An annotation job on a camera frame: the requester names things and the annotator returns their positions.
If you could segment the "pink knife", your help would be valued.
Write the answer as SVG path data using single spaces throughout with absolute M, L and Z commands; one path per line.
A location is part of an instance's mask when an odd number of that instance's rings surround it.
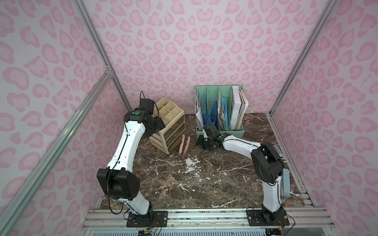
M 188 151 L 189 146 L 190 146 L 190 142 L 191 142 L 191 137 L 189 136 L 188 139 L 187 139 L 186 145 L 185 145 L 185 149 L 183 151 L 183 155 L 185 155 L 186 152 Z
M 185 143 L 185 134 L 182 135 L 181 144 L 179 147 L 179 154 L 183 153 L 184 143 Z

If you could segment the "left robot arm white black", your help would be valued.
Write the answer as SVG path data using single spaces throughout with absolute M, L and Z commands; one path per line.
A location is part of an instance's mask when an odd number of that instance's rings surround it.
M 135 154 L 143 138 L 165 128 L 161 117 L 153 116 L 157 104 L 141 98 L 139 107 L 128 111 L 123 120 L 123 133 L 117 149 L 106 168 L 99 169 L 96 177 L 108 199 L 126 204 L 138 218 L 154 219 L 152 205 L 140 192 L 140 180 L 133 172 Z

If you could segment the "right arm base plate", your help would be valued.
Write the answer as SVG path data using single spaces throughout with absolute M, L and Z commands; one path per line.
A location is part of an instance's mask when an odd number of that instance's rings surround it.
M 247 210 L 246 215 L 249 226 L 272 226 L 283 228 L 290 225 L 288 216 L 282 208 L 278 209 L 276 212 L 270 212 L 267 209 L 252 209 Z

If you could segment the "beige desktop drawer organizer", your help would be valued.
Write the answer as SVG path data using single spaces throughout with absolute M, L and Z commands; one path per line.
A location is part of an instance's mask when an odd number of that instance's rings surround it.
M 178 154 L 182 137 L 186 133 L 184 110 L 167 98 L 158 101 L 157 108 L 158 111 L 154 109 L 154 117 L 159 113 L 165 128 L 153 134 L 149 140 L 153 146 L 166 154 Z

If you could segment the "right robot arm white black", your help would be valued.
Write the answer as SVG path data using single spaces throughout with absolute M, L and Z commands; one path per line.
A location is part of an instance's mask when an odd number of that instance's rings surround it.
M 213 150 L 221 147 L 252 160 L 255 173 L 263 182 L 262 221 L 268 225 L 285 218 L 281 201 L 281 180 L 284 172 L 283 159 L 270 142 L 250 142 L 229 133 L 220 133 L 214 124 L 203 127 L 196 145 Z

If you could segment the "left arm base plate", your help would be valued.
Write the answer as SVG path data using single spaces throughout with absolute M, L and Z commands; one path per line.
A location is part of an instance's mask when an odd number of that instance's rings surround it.
M 167 227 L 168 211 L 154 210 L 149 211 L 146 215 L 130 213 L 127 217 L 127 228 L 150 228 L 153 226 Z

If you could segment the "drawer with gold handle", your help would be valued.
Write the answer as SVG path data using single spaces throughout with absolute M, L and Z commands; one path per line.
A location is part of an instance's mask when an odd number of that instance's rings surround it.
M 195 146 L 196 135 L 179 135 L 178 139 L 168 148 L 171 153 L 185 156 Z

